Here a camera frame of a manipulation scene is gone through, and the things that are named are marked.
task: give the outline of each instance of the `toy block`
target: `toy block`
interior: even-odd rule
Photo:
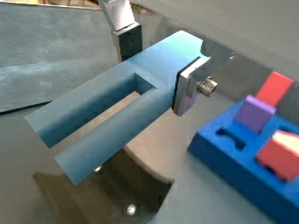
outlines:
[[[298,224],[299,178],[293,182],[283,181],[258,163],[257,154],[278,130],[299,133],[299,127],[281,116],[273,115],[263,131],[257,135],[234,121],[243,102],[198,130],[189,152],[239,190],[275,223]]]
[[[257,98],[275,107],[294,83],[293,79],[278,72],[273,72],[257,94]]]
[[[281,179],[293,181],[299,175],[299,136],[278,130],[257,154],[257,160]]]
[[[253,95],[247,97],[235,116],[235,121],[242,123],[257,134],[265,128],[269,119],[277,112],[277,109],[263,103]]]

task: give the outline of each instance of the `gray table surface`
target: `gray table surface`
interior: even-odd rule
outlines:
[[[36,172],[62,174],[54,155],[137,97],[130,95],[51,150],[24,120],[35,108],[0,116],[2,223],[58,223],[32,175]],[[187,152],[195,130],[233,104],[222,94],[210,99],[202,97],[186,116],[178,117],[167,111],[126,146],[154,172],[175,179],[161,212],[150,223],[274,223]]]

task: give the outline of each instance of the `pink block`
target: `pink block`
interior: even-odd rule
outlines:
[[[278,130],[257,154],[258,162],[287,181],[299,175],[299,136]]]
[[[278,72],[273,72],[261,88],[257,98],[271,106],[277,106],[295,81]]]

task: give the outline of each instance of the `gray surface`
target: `gray surface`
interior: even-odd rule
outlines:
[[[0,3],[0,112],[56,99],[118,63],[101,10]],[[137,15],[145,47],[163,19]]]
[[[297,0],[135,0],[265,66],[298,76]]]
[[[233,101],[221,94],[201,98],[186,116],[167,111],[131,141],[127,148],[166,177],[175,179],[162,210],[151,224],[274,223],[187,152],[195,130]],[[78,141],[105,117],[101,116],[48,150],[24,120],[34,109],[0,116],[0,221],[2,223],[58,223],[34,183],[36,172],[60,174],[54,154]],[[111,116],[118,111],[107,112]]]

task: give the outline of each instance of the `red cube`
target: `red cube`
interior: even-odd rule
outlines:
[[[273,72],[261,88],[257,98],[273,107],[281,102],[295,81],[278,72]]]
[[[299,175],[299,136],[278,130],[257,154],[257,161],[269,167],[281,179],[293,181]]]

